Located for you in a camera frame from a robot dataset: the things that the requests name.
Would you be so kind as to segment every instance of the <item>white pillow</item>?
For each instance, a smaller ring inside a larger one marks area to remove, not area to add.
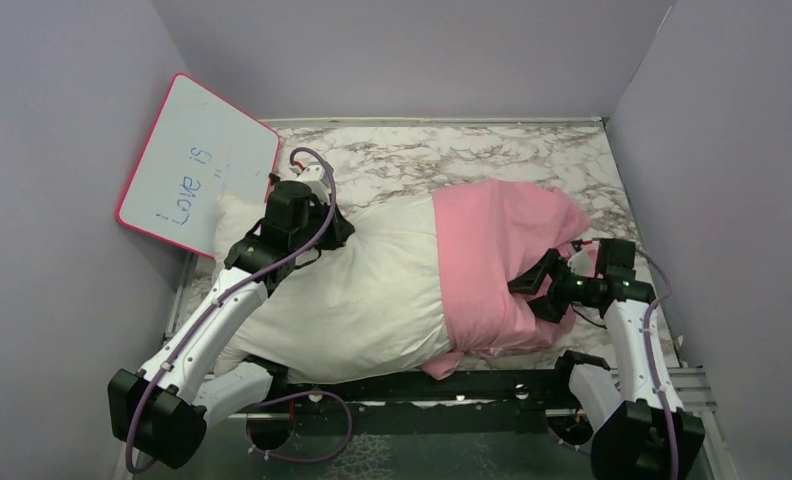
[[[265,205],[224,195],[219,211],[217,272]],[[220,354],[218,375],[252,354],[287,366],[291,382],[338,383],[415,368],[449,351],[431,195],[348,220],[356,230],[346,246],[322,252],[278,286]]]

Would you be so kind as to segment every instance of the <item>pink cloth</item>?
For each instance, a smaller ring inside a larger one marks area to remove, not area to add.
[[[546,250],[577,238],[587,215],[561,190],[531,183],[484,180],[432,194],[437,227],[443,316],[452,350],[422,369],[440,380],[465,352],[482,356],[548,348],[575,322],[535,319],[529,298],[508,292],[508,281],[534,266]],[[548,280],[541,292],[548,286]]]

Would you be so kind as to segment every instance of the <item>marble tabletop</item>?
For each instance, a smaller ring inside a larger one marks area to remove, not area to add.
[[[583,238],[638,240],[637,229],[605,131],[599,123],[486,126],[329,126],[277,128],[279,175],[299,146],[320,152],[335,170],[338,204],[351,220],[360,209],[390,198],[493,177],[559,187],[590,216]],[[212,261],[200,259],[186,302],[187,316],[210,287]],[[638,277],[650,281],[645,263]],[[583,312],[600,321],[594,311]],[[679,366],[663,315],[659,321],[668,366]],[[468,357],[461,370],[550,368],[565,350],[616,359],[605,330],[582,319],[551,348],[530,355]]]

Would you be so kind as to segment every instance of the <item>whiteboard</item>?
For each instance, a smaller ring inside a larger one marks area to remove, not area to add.
[[[125,186],[117,220],[212,256],[219,196],[263,202],[279,143],[274,130],[178,74]]]

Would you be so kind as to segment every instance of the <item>white fabric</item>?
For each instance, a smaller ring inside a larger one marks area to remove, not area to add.
[[[219,208],[214,248],[222,268],[265,205],[226,195]],[[337,383],[408,370],[449,351],[431,196],[369,207],[349,221],[356,231],[345,247],[293,272],[240,327],[217,360],[218,375],[253,354],[287,366],[291,382]]]

